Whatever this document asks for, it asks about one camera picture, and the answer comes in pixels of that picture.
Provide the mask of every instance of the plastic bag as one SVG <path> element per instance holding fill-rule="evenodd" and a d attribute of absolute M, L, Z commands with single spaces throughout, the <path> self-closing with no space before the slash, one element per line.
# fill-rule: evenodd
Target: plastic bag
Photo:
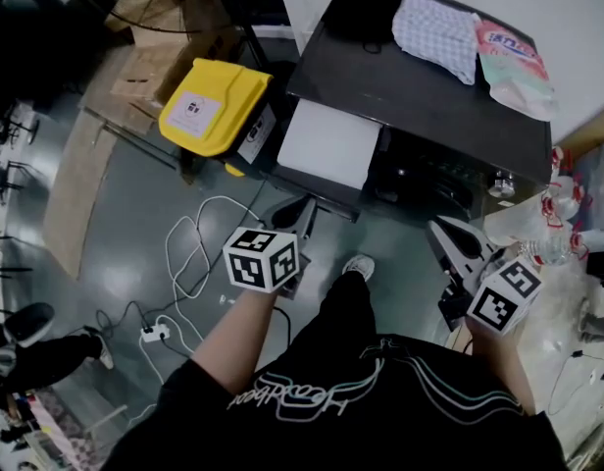
<path fill-rule="evenodd" d="M 487 20 L 477 24 L 477 38 L 489 95 L 529 117 L 551 121 L 558 111 L 555 91 L 535 50 L 508 29 Z"/>

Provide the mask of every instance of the person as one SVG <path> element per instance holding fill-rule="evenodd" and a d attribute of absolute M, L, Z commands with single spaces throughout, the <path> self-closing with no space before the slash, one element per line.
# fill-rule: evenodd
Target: person
<path fill-rule="evenodd" d="M 97 359 L 111 370 L 113 357 L 95 333 L 44 340 L 29 347 L 8 344 L 0 325 L 0 409 L 17 417 L 13 393 L 26 393 L 56 384 L 86 359 Z"/>
<path fill-rule="evenodd" d="M 579 312 L 579 338 L 585 343 L 604 341 L 604 317 L 589 312 L 589 300 L 584 298 Z"/>
<path fill-rule="evenodd" d="M 180 469 L 195 459 L 211 466 L 308 459 L 411 469 L 567 469 L 550 422 L 535 415 L 511 336 L 498 338 L 469 322 L 469 356 L 377 335 L 366 284 L 374 267 L 365 255 L 348 261 L 319 314 L 257 372 L 277 296 L 245 290 L 103 469 Z"/>

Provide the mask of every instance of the white shoe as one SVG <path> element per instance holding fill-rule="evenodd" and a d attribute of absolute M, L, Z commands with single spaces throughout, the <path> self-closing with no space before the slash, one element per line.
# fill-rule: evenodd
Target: white shoe
<path fill-rule="evenodd" d="M 373 258 L 370 258 L 367 255 L 355 255 L 343 266 L 341 274 L 345 274 L 349 271 L 358 272 L 363 276 L 363 279 L 368 281 L 374 273 L 375 265 Z"/>
<path fill-rule="evenodd" d="M 106 341 L 102 339 L 100 335 L 97 335 L 96 337 L 102 342 L 102 351 L 97 359 L 99 359 L 99 362 L 103 364 L 106 368 L 112 370 L 113 368 L 115 368 L 115 361 L 113 361 L 113 355 L 110 353 Z"/>
<path fill-rule="evenodd" d="M 579 322 L 577 323 L 577 330 L 580 334 L 585 331 L 585 318 L 589 314 L 589 300 L 587 298 L 583 299 L 583 302 L 580 304 L 579 309 Z"/>

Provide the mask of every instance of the gray floor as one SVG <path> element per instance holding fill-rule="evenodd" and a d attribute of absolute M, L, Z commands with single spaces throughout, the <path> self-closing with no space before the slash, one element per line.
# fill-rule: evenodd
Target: gray floor
<path fill-rule="evenodd" d="M 18 175 L 18 182 L 25 189 L 12 195 L 8 213 L 7 233 L 18 240 L 8 244 L 6 256 L 34 270 L 6 282 L 6 305 L 51 303 L 57 313 L 53 337 L 61 337 L 83 324 L 96 326 L 98 309 L 116 322 L 131 300 L 144 310 L 171 302 L 164 242 L 176 220 L 182 215 L 194 217 L 200 203 L 212 195 L 225 194 L 249 204 L 261 186 L 258 181 L 234 178 L 215 161 L 189 186 L 174 171 L 119 141 L 90 220 L 80 277 L 73 281 L 44 249 L 40 231 L 49 190 L 76 116 L 76 102 L 77 96 L 65 94 L 51 117 L 41 117 L 36 141 L 23 155 L 32 167 L 33 178 Z M 149 137 L 159 145 L 168 145 L 156 129 Z M 266 183 L 253 209 L 260 214 L 287 196 Z M 200 229 L 211 260 L 242 217 L 240 208 L 225 201 L 205 208 Z M 254 224 L 246 220 L 244 225 Z M 193 242 L 189 227 L 176 233 L 172 248 L 174 267 L 192 250 Z M 278 303 L 291 316 L 294 335 L 318 312 L 319 303 L 342 264 L 352 254 L 364 252 L 377 260 L 370 287 L 378 330 L 436 342 L 445 340 L 447 331 L 436 301 L 446 278 L 421 230 L 366 214 L 356 224 L 350 224 L 320 212 L 305 252 L 312 263 L 295 300 L 281 299 Z M 204 270 L 203 260 L 196 257 L 182 284 L 190 288 Z M 200 332 L 207 334 L 229 308 L 227 301 L 238 294 L 239 288 L 227 282 L 224 265 L 218 264 L 203 295 L 198 300 L 186 300 L 181 306 Z M 178 320 L 173 308 L 168 313 Z M 348 319 L 347 312 L 343 319 Z M 199 340 L 186 323 L 178 322 L 186 342 L 197 345 Z M 103 398 L 109 407 L 126 404 L 124 428 L 129 417 L 155 399 L 160 384 L 138 348 L 139 330 L 140 318 L 131 308 L 109 339 L 116 369 L 107 372 L 97 364 L 86 364 L 61 383 L 65 392 L 71 393 L 75 411 L 86 412 L 87 398 L 88 402 Z M 170 344 L 180 348 L 175 330 Z M 261 364 L 276 358 L 285 347 L 286 324 L 281 315 L 275 314 Z M 146 348 L 164 377 L 183 360 L 160 343 Z M 93 410 L 97 415 L 90 415 L 91 421 L 104 409 Z"/>

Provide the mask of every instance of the floor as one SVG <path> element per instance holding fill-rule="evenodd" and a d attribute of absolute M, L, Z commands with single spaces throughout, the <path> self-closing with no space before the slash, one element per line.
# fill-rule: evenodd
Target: floor
<path fill-rule="evenodd" d="M 77 95 L 65 93 L 49 115 L 39 116 L 36 140 L 24 149 L 22 156 L 31 166 L 31 176 L 18 175 L 18 183 L 24 184 L 25 189 L 12 195 L 7 218 L 7 234 L 17 240 L 6 244 L 5 256 L 13 263 L 33 267 L 34 271 L 7 282 L 6 306 L 17 307 L 33 301 L 51 303 L 57 314 L 51 332 L 56 338 L 84 324 L 108 325 L 98 311 L 116 323 L 131 300 L 145 311 L 172 302 L 165 238 L 181 216 L 194 216 L 205 198 L 225 194 L 244 204 L 253 204 L 252 209 L 260 215 L 289 196 L 268 183 L 234 178 L 217 162 L 208 163 L 196 183 L 189 186 L 178 173 L 118 141 L 90 219 L 80 277 L 74 281 L 44 249 L 40 232 L 61 153 L 77 115 L 77 101 Z M 147 137 L 171 149 L 156 128 Z M 213 202 L 205 208 L 200 229 L 211 260 L 242 217 L 243 211 L 227 201 Z M 245 220 L 244 225 L 252 226 L 253 222 Z M 193 242 L 189 228 L 176 233 L 172 242 L 173 267 L 193 249 Z M 370 287 L 378 331 L 444 343 L 448 332 L 436 301 L 446 278 L 429 250 L 423 231 L 369 214 L 351 224 L 335 215 L 319 213 L 305 249 L 312 263 L 295 299 L 278 302 L 291 317 L 292 334 L 297 334 L 318 312 L 331 281 L 356 252 L 367 253 L 377 260 Z M 196 257 L 180 282 L 191 288 L 204 270 L 203 260 Z M 520 343 L 540 410 L 548 408 L 564 361 L 580 348 L 575 322 L 582 295 L 592 293 L 598 312 L 604 313 L 604 291 L 588 285 L 580 264 L 547 269 L 542 275 L 547 290 L 535 303 Z M 203 295 L 198 300 L 184 301 L 181 307 L 205 335 L 238 294 L 239 288 L 230 286 L 224 266 L 218 264 Z M 178 320 L 173 308 L 168 313 Z M 178 321 L 185 341 L 190 346 L 197 345 L 199 340 L 188 325 Z M 160 387 L 139 350 L 140 328 L 140 318 L 130 308 L 109 339 L 115 370 L 108 372 L 96 363 L 84 364 L 56 386 L 84 425 L 126 405 L 126 411 L 105 426 L 109 443 L 126 429 L 130 418 L 155 400 Z M 170 344 L 180 348 L 175 330 Z M 259 366 L 276 358 L 285 347 L 286 323 L 281 315 L 275 314 Z M 183 361 L 160 343 L 147 344 L 146 348 L 165 378 Z M 604 357 L 604 343 L 583 349 Z M 549 411 L 555 413 L 551 420 L 566 453 L 597 423 L 604 421 L 604 383 L 591 379 L 592 372 L 594 377 L 600 377 L 603 371 L 603 362 L 571 359 L 561 376 Z"/>

